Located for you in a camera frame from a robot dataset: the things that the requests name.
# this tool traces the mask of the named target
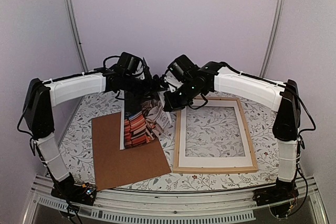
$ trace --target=table surface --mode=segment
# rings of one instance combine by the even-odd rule
[[[210,95],[235,97],[231,94],[224,93],[212,93]],[[62,157],[77,182],[95,183],[92,155],[91,119],[102,115],[120,112],[122,108],[122,101],[117,100],[114,97],[115,94],[112,92],[85,96],[61,143],[60,151]],[[125,185],[121,188],[160,191],[205,191],[237,189],[274,183],[278,176],[279,167],[278,144],[272,134],[272,125],[276,114],[271,109],[257,102],[244,98],[240,98],[240,101],[244,109],[244,114],[254,145],[254,151],[256,153],[259,168],[258,172],[230,175],[170,173],[157,178]],[[195,116],[194,121],[198,122],[197,119],[200,117],[197,117],[197,115],[192,116]],[[205,153],[205,155],[211,156],[211,153],[218,151],[218,149],[213,146],[206,146],[206,143],[202,142],[202,138],[197,137],[201,131],[204,131],[204,128],[200,126],[202,126],[202,124],[204,126],[208,121],[210,123],[208,126],[210,127],[216,126],[217,123],[220,123],[223,128],[223,123],[225,123],[224,128],[232,130],[232,132],[226,134],[227,138],[225,139],[225,144],[222,143],[220,146],[222,149],[227,150],[225,152],[221,152],[221,154],[224,156],[234,156],[237,154],[239,143],[236,140],[237,134],[234,131],[234,122],[223,122],[223,117],[212,115],[212,113],[208,116],[210,116],[210,120],[207,120],[206,122],[202,122],[202,120],[200,120],[198,127],[193,129],[194,139],[199,140],[200,142],[195,141],[193,143],[193,148],[189,148],[189,151],[195,151],[192,155],[200,156]],[[173,123],[160,137],[160,142],[167,161],[172,168],[174,160],[176,114],[171,113],[171,117]]]

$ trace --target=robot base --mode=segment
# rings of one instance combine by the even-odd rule
[[[282,182],[277,179],[275,186],[256,189],[254,191],[253,200],[257,203],[257,206],[263,206],[289,200],[298,196],[299,192],[296,188],[295,180],[292,182]]]
[[[71,202],[93,206],[97,195],[97,188],[95,185],[89,183],[76,185],[70,173],[66,179],[58,182],[57,185],[54,184],[51,195],[59,199],[64,199],[65,196]]]

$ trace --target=metal pole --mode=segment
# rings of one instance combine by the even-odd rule
[[[259,76],[262,77],[262,78],[265,77],[268,66],[269,66],[269,63],[270,63],[270,60],[271,60],[271,56],[272,56],[272,52],[273,52],[273,48],[274,48],[274,44],[275,44],[275,40],[276,40],[276,35],[277,35],[278,27],[279,27],[280,16],[281,16],[281,12],[282,12],[282,6],[284,5],[284,2],[285,2],[285,0],[277,0],[277,7],[276,7],[275,15],[274,15],[272,30],[271,30],[271,34],[269,36],[264,61],[262,63],[261,71],[260,71],[260,74],[259,74]]]
[[[79,38],[79,32],[78,32],[78,28],[76,25],[76,18],[75,18],[75,12],[74,12],[74,7],[72,5],[72,0],[64,0],[65,1],[65,5],[67,8],[67,12],[68,12],[68,17],[69,17],[69,21],[70,21],[70,26],[71,26],[71,30],[72,30],[72,35],[73,35],[73,39],[75,40],[75,44],[76,44],[76,49],[77,49],[77,53],[78,53],[78,58],[79,58],[79,62],[81,64],[82,70],[84,72],[88,72],[88,65],[84,56],[84,52],[83,52],[83,48],[81,45],[81,41]]]

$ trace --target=white wall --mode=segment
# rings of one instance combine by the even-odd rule
[[[89,68],[123,51],[163,74],[179,55],[259,74],[276,0],[73,0]]]
[[[64,0],[1,0],[0,31],[0,223],[14,224],[22,219],[35,174],[44,171],[30,151],[29,137],[15,129],[29,81],[81,69]],[[55,110],[58,135],[74,105]]]
[[[302,165],[314,174],[330,223],[336,223],[335,70],[336,0],[285,0],[267,78],[297,81],[315,119],[317,131],[303,133]],[[310,126],[305,116],[302,126]]]

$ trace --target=book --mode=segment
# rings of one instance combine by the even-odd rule
[[[144,98],[135,97],[131,92],[125,91],[123,113],[121,150],[153,141],[171,123],[170,114],[163,111],[162,94],[157,92],[150,98]]]

